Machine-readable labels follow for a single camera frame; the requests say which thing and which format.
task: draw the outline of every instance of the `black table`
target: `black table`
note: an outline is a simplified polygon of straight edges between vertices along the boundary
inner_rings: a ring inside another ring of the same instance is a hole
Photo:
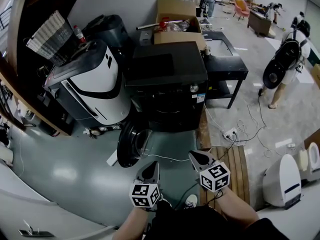
[[[242,81],[247,77],[248,69],[224,33],[220,31],[204,31],[203,35],[206,40],[212,39],[223,41],[230,53],[230,55],[217,54],[203,57],[204,65],[208,72],[208,91],[206,99],[231,98],[227,107],[230,109],[238,94]],[[226,83],[226,81],[229,80],[238,80],[232,94]]]

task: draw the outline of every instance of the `pink armchair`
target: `pink armchair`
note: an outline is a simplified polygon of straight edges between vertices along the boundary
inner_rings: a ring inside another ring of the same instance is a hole
[[[234,3],[234,10],[235,13],[233,15],[233,17],[238,14],[240,17],[238,19],[238,21],[240,20],[241,17],[243,18],[249,18],[250,15],[250,9],[248,8],[247,4],[245,1],[243,0],[235,0]]]

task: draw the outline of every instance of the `bottle with red label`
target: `bottle with red label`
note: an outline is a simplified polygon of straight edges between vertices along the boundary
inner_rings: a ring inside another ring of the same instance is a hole
[[[85,43],[87,41],[84,34],[82,34],[81,29],[77,25],[73,26],[73,32],[76,35],[76,37],[79,39],[80,43]]]

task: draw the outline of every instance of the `toilet seat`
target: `toilet seat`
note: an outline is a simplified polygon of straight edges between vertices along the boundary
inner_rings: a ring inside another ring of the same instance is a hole
[[[317,144],[312,142],[308,148],[308,156],[311,170],[314,171],[320,168],[320,155],[319,155],[319,148]]]

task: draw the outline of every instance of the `sticker label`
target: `sticker label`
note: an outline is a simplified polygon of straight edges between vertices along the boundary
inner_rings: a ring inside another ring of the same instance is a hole
[[[204,102],[205,101],[205,97],[206,97],[205,93],[198,94],[198,97],[196,98],[196,103]]]

